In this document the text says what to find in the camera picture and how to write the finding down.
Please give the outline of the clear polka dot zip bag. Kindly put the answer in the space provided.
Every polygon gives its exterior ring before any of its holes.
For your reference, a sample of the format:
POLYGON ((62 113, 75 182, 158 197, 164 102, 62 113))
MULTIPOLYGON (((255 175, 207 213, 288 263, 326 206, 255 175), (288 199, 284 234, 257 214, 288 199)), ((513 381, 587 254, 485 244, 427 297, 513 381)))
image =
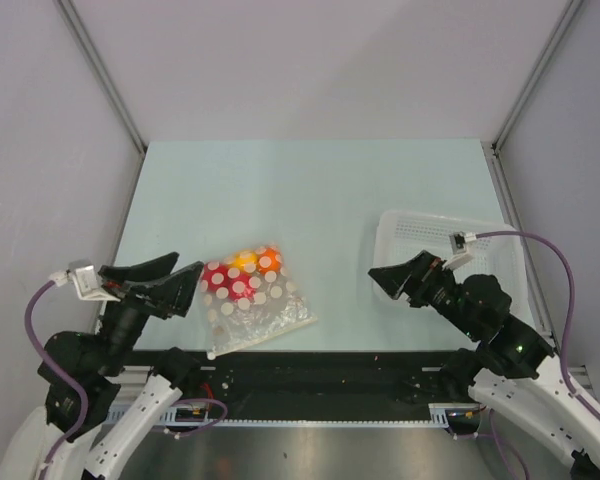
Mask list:
MULTIPOLYGON (((219 300, 213 294, 203 290, 201 277, 199 279, 201 308, 206 318, 210 339, 207 358, 211 361, 262 344, 317 321, 317 316, 309 302, 291 277, 284 256, 277 245, 260 244, 243 250, 253 250, 256 253, 264 246, 272 246, 279 250, 283 266, 278 273, 269 272, 262 275, 257 269, 253 272, 261 279, 262 286, 252 302, 240 300, 234 303, 230 300, 219 300)), ((236 252, 223 259, 213 259, 209 262, 230 266, 231 256, 236 252)))

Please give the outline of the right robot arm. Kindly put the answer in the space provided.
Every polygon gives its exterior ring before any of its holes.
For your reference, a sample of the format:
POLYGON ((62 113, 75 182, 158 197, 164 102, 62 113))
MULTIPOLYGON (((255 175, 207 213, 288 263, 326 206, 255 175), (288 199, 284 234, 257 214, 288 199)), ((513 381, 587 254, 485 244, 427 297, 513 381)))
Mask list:
POLYGON ((475 343, 443 367, 441 388, 449 399, 485 404, 540 441, 572 478, 600 479, 600 403, 562 369, 555 348, 511 314, 511 297, 495 276, 457 282, 427 251, 368 274, 391 299, 433 308, 475 343))

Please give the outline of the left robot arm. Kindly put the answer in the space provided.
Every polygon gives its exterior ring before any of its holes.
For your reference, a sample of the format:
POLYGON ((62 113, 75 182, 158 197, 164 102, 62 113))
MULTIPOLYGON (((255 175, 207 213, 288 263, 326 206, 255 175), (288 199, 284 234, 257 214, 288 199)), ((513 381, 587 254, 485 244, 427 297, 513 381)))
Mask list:
POLYGON ((87 260, 50 275, 29 300, 25 331, 41 359, 38 375, 48 385, 43 406, 16 431, 0 465, 0 479, 116 479, 159 418, 201 387, 200 363, 173 347, 158 357, 140 393, 104 437, 98 435, 120 392, 113 383, 147 321, 185 317, 204 264, 177 268, 171 252, 127 267, 95 268, 87 260), (62 331, 41 342, 33 310, 54 287, 70 284, 82 301, 104 305, 94 333, 62 331))

